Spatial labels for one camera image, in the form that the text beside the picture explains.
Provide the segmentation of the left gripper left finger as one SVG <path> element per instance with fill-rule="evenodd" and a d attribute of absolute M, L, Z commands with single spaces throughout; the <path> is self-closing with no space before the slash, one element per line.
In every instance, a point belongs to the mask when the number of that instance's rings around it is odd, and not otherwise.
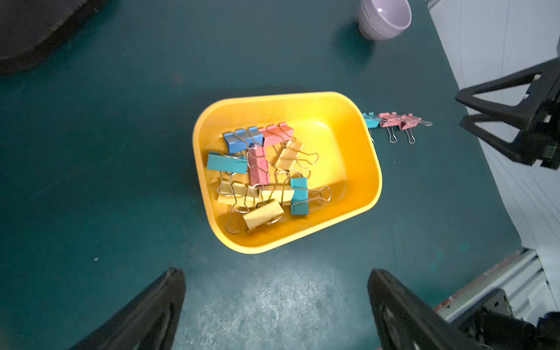
<path fill-rule="evenodd" d="M 73 349 L 171 349 L 185 300 L 185 274 L 169 268 Z"/>

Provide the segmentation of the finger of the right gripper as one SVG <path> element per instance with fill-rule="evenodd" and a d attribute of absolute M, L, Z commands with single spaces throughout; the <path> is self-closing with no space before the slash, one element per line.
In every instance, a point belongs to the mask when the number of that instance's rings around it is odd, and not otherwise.
<path fill-rule="evenodd" d="M 464 88 L 456 100 L 495 121 L 517 129 L 542 120 L 541 109 L 559 80 L 559 59 L 523 69 L 487 83 Z"/>
<path fill-rule="evenodd" d="M 463 117 L 459 125 L 482 141 L 485 141 L 485 143 L 514 163 L 533 166 L 537 160 L 542 160 L 543 146 L 539 134 L 530 131 L 519 131 L 513 141 L 506 141 L 477 126 L 477 123 L 485 122 L 492 123 L 494 120 L 487 115 L 471 115 Z"/>

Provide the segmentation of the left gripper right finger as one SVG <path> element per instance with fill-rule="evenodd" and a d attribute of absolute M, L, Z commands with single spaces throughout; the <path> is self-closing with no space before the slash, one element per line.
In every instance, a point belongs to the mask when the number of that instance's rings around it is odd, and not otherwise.
<path fill-rule="evenodd" d="M 382 349 L 477 348 L 390 272 L 374 269 L 367 289 Z"/>

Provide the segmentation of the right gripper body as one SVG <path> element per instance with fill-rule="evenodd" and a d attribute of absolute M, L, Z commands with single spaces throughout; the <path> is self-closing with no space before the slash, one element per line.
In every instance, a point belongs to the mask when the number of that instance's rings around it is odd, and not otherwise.
<path fill-rule="evenodd" d="M 521 132 L 521 164 L 559 170 L 559 73 L 538 95 L 538 105 L 531 122 Z"/>

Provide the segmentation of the yellow plastic storage box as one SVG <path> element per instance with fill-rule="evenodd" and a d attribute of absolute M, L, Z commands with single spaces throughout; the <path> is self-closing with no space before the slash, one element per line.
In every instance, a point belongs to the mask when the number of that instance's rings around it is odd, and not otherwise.
<path fill-rule="evenodd" d="M 192 142 L 209 224 L 236 252 L 288 244 L 381 195 L 365 121 L 340 93 L 221 100 L 199 116 Z"/>

